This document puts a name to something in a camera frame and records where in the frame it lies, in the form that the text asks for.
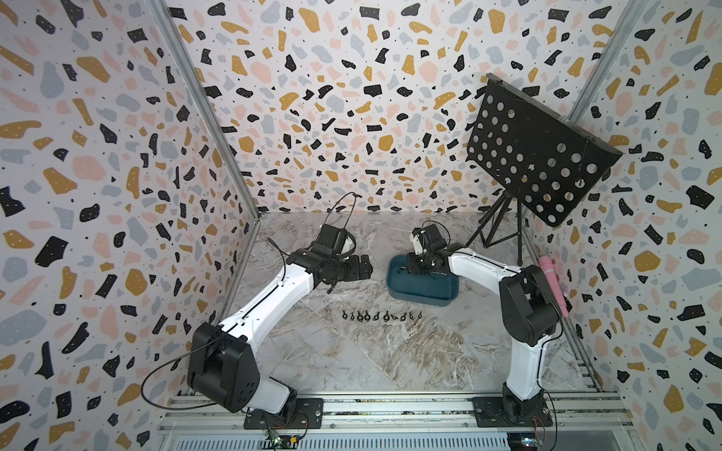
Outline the teal plastic storage box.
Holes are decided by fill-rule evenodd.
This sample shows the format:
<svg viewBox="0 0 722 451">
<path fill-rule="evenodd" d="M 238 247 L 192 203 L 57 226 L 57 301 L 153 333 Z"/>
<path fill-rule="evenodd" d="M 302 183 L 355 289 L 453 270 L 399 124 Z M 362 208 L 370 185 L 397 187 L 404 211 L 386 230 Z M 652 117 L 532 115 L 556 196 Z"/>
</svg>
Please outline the teal plastic storage box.
<svg viewBox="0 0 722 451">
<path fill-rule="evenodd" d="M 397 255 L 387 269 L 387 291 L 394 299 L 426 304 L 448 306 L 459 294 L 459 278 L 452 274 L 411 274 L 406 268 L 407 257 Z"/>
</svg>

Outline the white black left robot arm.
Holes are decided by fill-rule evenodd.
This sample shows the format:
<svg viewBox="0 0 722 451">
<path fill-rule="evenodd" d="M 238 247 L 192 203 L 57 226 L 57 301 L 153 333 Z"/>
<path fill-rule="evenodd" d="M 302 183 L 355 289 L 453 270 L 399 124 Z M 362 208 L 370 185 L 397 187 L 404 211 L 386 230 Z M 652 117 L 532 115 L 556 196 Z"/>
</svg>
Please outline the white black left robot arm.
<svg viewBox="0 0 722 451">
<path fill-rule="evenodd" d="M 189 387 L 231 413 L 261 411 L 288 421 L 297 392 L 259 371 L 256 354 L 291 308 L 319 285 L 367 280 L 372 265 L 356 252 L 347 229 L 324 224 L 307 247 L 281 256 L 278 275 L 246 306 L 218 325 L 205 322 L 193 334 Z"/>
</svg>

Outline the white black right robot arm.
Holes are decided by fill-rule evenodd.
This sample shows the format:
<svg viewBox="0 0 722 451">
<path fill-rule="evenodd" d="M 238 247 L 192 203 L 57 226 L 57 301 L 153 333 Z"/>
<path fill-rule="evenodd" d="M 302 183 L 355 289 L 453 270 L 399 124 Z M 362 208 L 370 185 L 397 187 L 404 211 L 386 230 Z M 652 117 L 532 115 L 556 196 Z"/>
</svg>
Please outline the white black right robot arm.
<svg viewBox="0 0 722 451">
<path fill-rule="evenodd" d="M 501 319 L 511 337 L 511 367 L 502 386 L 496 412 L 478 419 L 500 417 L 513 426 L 550 426 L 550 407 L 541 387 L 545 346 L 554 339 L 561 313 L 541 268 L 511 266 L 483 257 L 462 244 L 451 244 L 436 224 L 416 227 L 410 234 L 414 251 L 407 255 L 411 274 L 438 272 L 466 278 L 489 289 L 500 300 Z"/>
</svg>

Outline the pink cylindrical bottle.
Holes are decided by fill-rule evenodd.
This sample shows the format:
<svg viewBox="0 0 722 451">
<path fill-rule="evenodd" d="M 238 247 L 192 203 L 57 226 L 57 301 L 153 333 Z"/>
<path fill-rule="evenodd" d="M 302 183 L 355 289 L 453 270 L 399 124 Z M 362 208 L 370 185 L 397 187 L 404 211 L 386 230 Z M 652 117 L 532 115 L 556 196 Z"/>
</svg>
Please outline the pink cylindrical bottle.
<svg viewBox="0 0 722 451">
<path fill-rule="evenodd" d="M 558 276 L 552 259 L 547 256 L 541 256 L 539 258 L 539 263 L 541 269 L 545 273 L 546 279 L 552 289 L 552 293 L 555 296 L 558 306 L 560 307 L 562 317 L 569 317 L 569 312 L 566 307 L 566 300 L 561 290 L 560 282 L 558 282 Z"/>
</svg>

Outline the black music stand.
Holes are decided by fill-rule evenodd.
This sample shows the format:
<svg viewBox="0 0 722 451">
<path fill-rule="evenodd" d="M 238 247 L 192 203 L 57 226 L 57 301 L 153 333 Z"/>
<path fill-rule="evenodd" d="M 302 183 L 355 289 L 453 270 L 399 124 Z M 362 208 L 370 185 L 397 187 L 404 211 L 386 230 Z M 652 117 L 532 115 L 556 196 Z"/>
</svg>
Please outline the black music stand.
<svg viewBox="0 0 722 451">
<path fill-rule="evenodd" d="M 466 159 L 502 187 L 472 236 L 491 247 L 511 203 L 558 227 L 622 152 L 496 75 L 487 78 Z"/>
</svg>

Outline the aluminium corner profile right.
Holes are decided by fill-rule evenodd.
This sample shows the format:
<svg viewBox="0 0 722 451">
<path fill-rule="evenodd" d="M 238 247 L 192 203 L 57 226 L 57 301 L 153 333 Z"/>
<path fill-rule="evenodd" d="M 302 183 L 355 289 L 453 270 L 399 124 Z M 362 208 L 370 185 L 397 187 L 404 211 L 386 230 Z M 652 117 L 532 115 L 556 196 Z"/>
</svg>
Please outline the aluminium corner profile right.
<svg viewBox="0 0 722 451">
<path fill-rule="evenodd" d="M 632 35 L 635 25 L 642 17 L 648 4 L 648 0 L 631 0 L 627 3 L 611 38 L 607 42 L 607 47 L 605 47 L 605 50 L 602 52 L 598 63 L 593 68 L 590 79 L 581 89 L 577 102 L 573 105 L 573 108 L 567 116 L 569 122 L 577 125 L 581 123 L 584 114 L 586 114 L 592 106 L 598 91 L 603 86 L 605 80 L 607 80 L 616 58 L 620 52 L 622 52 L 624 44 Z"/>
</svg>

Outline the aluminium corner profile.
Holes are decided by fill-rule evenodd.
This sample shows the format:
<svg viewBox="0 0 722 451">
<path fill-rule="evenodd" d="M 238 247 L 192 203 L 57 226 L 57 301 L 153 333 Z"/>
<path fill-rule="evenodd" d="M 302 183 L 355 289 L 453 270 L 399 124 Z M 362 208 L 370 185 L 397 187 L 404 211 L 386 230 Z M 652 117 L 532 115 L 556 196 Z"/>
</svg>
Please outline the aluminium corner profile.
<svg viewBox="0 0 722 451">
<path fill-rule="evenodd" d="M 217 117 L 212 110 L 212 105 L 205 93 L 204 86 L 197 78 L 193 61 L 182 43 L 181 34 L 173 22 L 173 18 L 167 7 L 167 2 L 149 0 L 146 1 L 146 4 L 150 10 L 150 15 L 152 15 L 154 22 L 159 27 L 161 36 L 168 45 L 171 56 L 173 56 L 176 61 L 180 77 L 186 82 L 190 97 L 193 99 L 197 109 L 199 109 L 199 116 L 204 120 L 208 132 L 229 171 L 229 176 L 231 176 L 233 183 L 238 189 L 244 210 L 249 214 L 253 223 L 258 223 L 261 215 L 253 202 L 252 195 L 248 190 L 238 163 L 232 154 L 225 133 L 223 133 Z"/>
<path fill-rule="evenodd" d="M 631 0 L 627 3 L 611 38 L 607 42 L 607 47 L 605 47 L 605 50 L 602 52 L 598 63 L 593 68 L 590 79 L 581 89 L 577 102 L 573 105 L 573 108 L 567 116 L 569 122 L 577 125 L 581 123 L 584 114 L 586 114 L 592 106 L 598 91 L 603 86 L 605 80 L 607 80 L 616 58 L 620 52 L 622 52 L 624 44 L 632 35 L 635 25 L 642 17 L 648 4 L 648 0 Z"/>
</svg>

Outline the aluminium corner profile left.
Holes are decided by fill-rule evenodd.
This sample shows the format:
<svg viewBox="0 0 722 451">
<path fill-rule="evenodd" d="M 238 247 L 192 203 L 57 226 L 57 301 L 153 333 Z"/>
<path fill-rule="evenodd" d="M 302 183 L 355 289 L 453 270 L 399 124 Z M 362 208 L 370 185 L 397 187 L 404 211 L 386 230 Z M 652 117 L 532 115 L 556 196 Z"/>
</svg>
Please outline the aluminium corner profile left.
<svg viewBox="0 0 722 451">
<path fill-rule="evenodd" d="M 253 202 L 252 195 L 248 190 L 238 163 L 232 154 L 225 133 L 223 133 L 217 117 L 212 110 L 212 105 L 205 93 L 204 86 L 197 78 L 193 61 L 182 43 L 181 34 L 173 22 L 173 18 L 167 7 L 167 2 L 149 0 L 146 1 L 146 4 L 150 10 L 150 15 L 152 15 L 154 22 L 159 27 L 161 36 L 168 45 L 171 56 L 173 56 L 176 61 L 180 77 L 186 82 L 190 97 L 193 99 L 197 109 L 199 109 L 199 116 L 204 120 L 208 132 L 229 171 L 229 176 L 231 176 L 233 183 L 238 189 L 244 210 L 249 214 L 253 223 L 258 223 L 261 215 Z"/>
</svg>

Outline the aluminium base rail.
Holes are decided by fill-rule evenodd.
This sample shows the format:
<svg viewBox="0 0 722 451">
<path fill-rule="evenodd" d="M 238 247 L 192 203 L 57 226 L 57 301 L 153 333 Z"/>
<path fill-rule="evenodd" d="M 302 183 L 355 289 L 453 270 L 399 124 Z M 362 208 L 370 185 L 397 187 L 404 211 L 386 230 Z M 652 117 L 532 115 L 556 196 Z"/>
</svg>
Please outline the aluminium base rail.
<svg viewBox="0 0 722 451">
<path fill-rule="evenodd" d="M 613 393 L 556 392 L 548 402 L 552 425 L 490 424 L 474 392 L 326 392 L 299 428 L 301 450 L 642 450 L 631 416 Z M 181 396 L 162 420 L 156 450 L 261 450 L 262 430 L 249 417 Z"/>
</svg>

